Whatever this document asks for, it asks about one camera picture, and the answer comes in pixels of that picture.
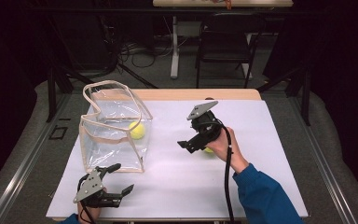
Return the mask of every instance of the black chair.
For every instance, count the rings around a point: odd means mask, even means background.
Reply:
[[[266,26],[265,20],[255,14],[221,12],[208,16],[200,26],[200,43],[197,52],[197,88],[200,85],[200,64],[203,63],[248,63],[244,75],[247,87],[257,42]],[[246,36],[253,35],[250,43]]]

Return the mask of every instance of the yellow ball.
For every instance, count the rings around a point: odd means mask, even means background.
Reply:
[[[137,124],[136,121],[131,123],[130,126],[129,126],[129,129],[131,129],[136,124]],[[132,131],[130,131],[130,134],[131,134],[132,139],[141,139],[141,138],[143,138],[145,136],[145,126],[142,123],[139,123],[138,126],[136,126],[136,128],[134,128],[134,129],[132,129]]]
[[[208,147],[206,147],[206,148],[204,149],[204,151],[209,152],[209,153],[213,153],[213,150],[211,150],[211,149],[208,148]]]

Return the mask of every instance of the gray floor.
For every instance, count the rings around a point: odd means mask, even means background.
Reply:
[[[262,71],[273,41],[273,37],[264,37],[261,41],[249,88],[261,86],[266,81]],[[180,47],[177,79],[170,78],[170,55],[157,57],[146,68],[134,66],[131,60],[125,64],[159,88],[195,88],[195,50],[191,43],[185,42]],[[136,55],[134,62],[148,64],[152,59]],[[234,70],[234,67],[205,65],[202,74],[213,77],[225,73],[240,77],[241,70]],[[145,87],[120,69],[93,80],[103,79],[113,79],[133,89]],[[36,88],[38,99],[34,113],[0,173],[0,223],[53,223],[45,217],[51,202],[49,194],[57,188],[76,140],[79,116],[89,107],[80,94],[84,85],[72,81],[76,90],[71,95],[58,91],[60,110],[55,120],[48,124],[45,122],[48,117],[47,83]],[[240,88],[239,83],[238,80],[202,80],[201,87]],[[307,127],[298,115],[298,99],[287,98],[282,92],[285,85],[282,83],[262,93],[262,98],[268,104],[301,195],[310,211],[310,217],[306,217],[305,222],[358,223],[358,184],[341,159],[337,132],[324,109],[324,103],[316,95],[311,95],[311,126]],[[63,139],[51,138],[54,138],[55,127],[67,127]]]

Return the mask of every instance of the transparent plastic box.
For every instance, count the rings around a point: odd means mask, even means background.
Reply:
[[[153,117],[127,86],[106,80],[85,86],[91,107],[79,137],[86,172],[120,163],[119,172],[143,172]]]

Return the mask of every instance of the white table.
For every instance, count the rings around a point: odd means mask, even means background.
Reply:
[[[291,7],[292,0],[231,0],[232,8],[235,7]],[[226,8],[225,2],[214,3],[212,0],[153,0],[155,7],[218,7],[220,9]],[[172,21],[172,65],[171,78],[178,78],[179,66],[179,48],[177,33],[178,21],[176,16],[173,16]],[[244,74],[247,73],[249,64],[242,65]]]
[[[229,220],[224,193],[225,164],[214,154],[201,150],[190,154],[177,144],[177,141],[189,140],[196,134],[186,117],[194,105],[206,102],[194,99],[208,96],[219,101],[212,111],[225,125],[235,130],[241,151],[247,159],[281,183],[302,217],[308,215],[269,110],[255,90],[137,92],[154,116],[145,172],[105,176],[103,183],[108,192],[121,192],[131,184],[134,184],[134,189],[119,208],[104,208],[100,216],[102,220]],[[47,217],[61,220],[76,213],[72,200],[78,180],[84,174],[77,139]],[[234,217],[245,218],[232,178],[229,191]]]

